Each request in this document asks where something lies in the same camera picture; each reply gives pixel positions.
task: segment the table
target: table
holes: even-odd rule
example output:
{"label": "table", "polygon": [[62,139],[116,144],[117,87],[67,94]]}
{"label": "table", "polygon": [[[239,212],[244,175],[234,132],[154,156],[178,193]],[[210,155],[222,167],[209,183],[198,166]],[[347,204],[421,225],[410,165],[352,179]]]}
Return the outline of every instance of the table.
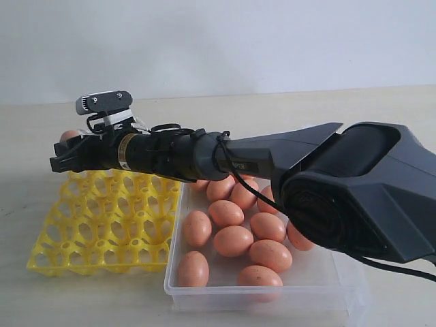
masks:
{"label": "table", "polygon": [[[436,152],[436,86],[136,101],[149,127],[176,122],[232,138],[339,121],[402,123]],[[1,326],[264,326],[242,313],[174,313],[164,274],[45,277],[27,271],[30,250],[64,174],[50,171],[52,145],[84,128],[73,104],[0,106]],[[436,273],[419,260],[409,267]],[[367,326],[436,326],[434,283],[365,267],[374,296]],[[290,322],[277,317],[275,326]]]}

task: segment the black wire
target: black wire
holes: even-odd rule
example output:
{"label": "black wire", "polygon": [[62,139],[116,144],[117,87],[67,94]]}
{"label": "black wire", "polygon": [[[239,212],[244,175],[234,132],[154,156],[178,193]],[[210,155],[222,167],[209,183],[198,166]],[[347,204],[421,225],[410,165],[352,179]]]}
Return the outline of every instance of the black wire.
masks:
{"label": "black wire", "polygon": [[376,261],[361,257],[359,255],[354,255],[354,254],[350,254],[350,253],[346,253],[346,254],[348,254],[353,259],[355,259],[359,262],[362,262],[363,264],[366,264],[368,266],[371,266],[373,268],[392,271],[392,272],[398,273],[398,274],[420,277],[420,278],[428,279],[429,281],[436,282],[436,276],[432,275],[432,274],[428,274],[427,272],[423,272],[423,271],[419,271],[419,270],[415,270],[415,269],[410,269],[410,268],[391,266],[390,264],[382,264],[380,262],[376,262]]}
{"label": "black wire", "polygon": [[[220,136],[217,137],[217,141],[218,141],[219,145],[221,146],[221,148],[223,149],[225,160],[227,161],[227,164],[228,164],[230,170],[232,171],[233,175],[236,177],[236,179],[239,181],[239,183],[243,187],[248,189],[252,194],[254,194],[258,198],[260,198],[262,201],[266,202],[267,204],[269,204],[270,206],[272,206],[273,208],[277,209],[278,211],[280,211],[281,213],[283,213],[284,215],[287,216],[287,213],[284,211],[283,208],[281,208],[279,205],[277,205],[276,203],[274,203],[273,201],[268,199],[266,196],[264,196],[263,194],[261,194],[260,192],[256,191],[254,188],[252,188],[250,185],[248,185],[244,181],[244,179],[239,175],[239,173],[236,171],[235,167],[233,166],[232,160],[230,159],[230,156],[228,154],[228,150],[227,150],[227,148],[225,146],[225,142],[224,142],[224,138],[229,136],[229,135],[230,135],[230,132],[225,131]],[[389,264],[382,264],[380,262],[376,262],[376,261],[364,258],[364,257],[359,256],[359,255],[354,255],[352,253],[345,252],[345,254],[347,254],[349,257],[351,257],[351,258],[353,258],[353,259],[355,259],[363,264],[366,264],[367,266],[371,266],[373,268],[378,268],[378,269],[385,270],[385,271],[392,271],[392,272],[398,273],[398,274],[420,277],[423,279],[428,279],[429,281],[436,282],[436,276],[432,275],[432,274],[428,274],[427,272],[422,272],[422,271],[414,270],[414,269],[410,269],[410,268],[392,266]]]}

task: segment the transparent plastic box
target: transparent plastic box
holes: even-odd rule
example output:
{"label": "transparent plastic box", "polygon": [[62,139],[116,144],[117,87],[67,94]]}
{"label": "transparent plastic box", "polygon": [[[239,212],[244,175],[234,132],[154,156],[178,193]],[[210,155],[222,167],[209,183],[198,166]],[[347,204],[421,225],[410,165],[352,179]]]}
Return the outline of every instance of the transparent plastic box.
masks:
{"label": "transparent plastic box", "polygon": [[[256,181],[260,189],[268,182]],[[293,256],[292,267],[280,274],[283,287],[237,286],[239,272],[252,264],[248,255],[241,258],[224,258],[212,245],[212,239],[201,249],[191,248],[183,239],[182,224],[192,210],[207,213],[209,205],[204,194],[183,186],[178,214],[170,247],[164,288],[172,296],[176,311],[248,311],[250,314],[288,317],[298,326],[364,326],[371,307],[371,295],[362,267],[342,253],[321,247],[303,252],[285,246]],[[257,206],[246,212],[243,226],[249,228],[248,219],[258,212]],[[283,221],[287,217],[279,215]],[[210,277],[206,287],[178,287],[177,266],[187,252],[202,252],[209,263]],[[279,294],[268,303],[254,296]]]}

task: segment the yellow egg tray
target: yellow egg tray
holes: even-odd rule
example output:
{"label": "yellow egg tray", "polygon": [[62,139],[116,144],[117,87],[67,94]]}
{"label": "yellow egg tray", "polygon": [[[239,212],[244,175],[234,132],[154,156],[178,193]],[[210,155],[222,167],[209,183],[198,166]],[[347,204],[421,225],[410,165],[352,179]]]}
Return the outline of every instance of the yellow egg tray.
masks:
{"label": "yellow egg tray", "polygon": [[122,170],[70,172],[27,268],[48,276],[166,267],[181,183]]}

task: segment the white wall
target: white wall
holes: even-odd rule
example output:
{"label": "white wall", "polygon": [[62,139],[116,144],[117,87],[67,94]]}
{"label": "white wall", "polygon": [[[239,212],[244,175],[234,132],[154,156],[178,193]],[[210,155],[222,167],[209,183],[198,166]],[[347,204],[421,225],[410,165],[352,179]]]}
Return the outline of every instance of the white wall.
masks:
{"label": "white wall", "polygon": [[436,84],[434,0],[0,4],[0,104]]}

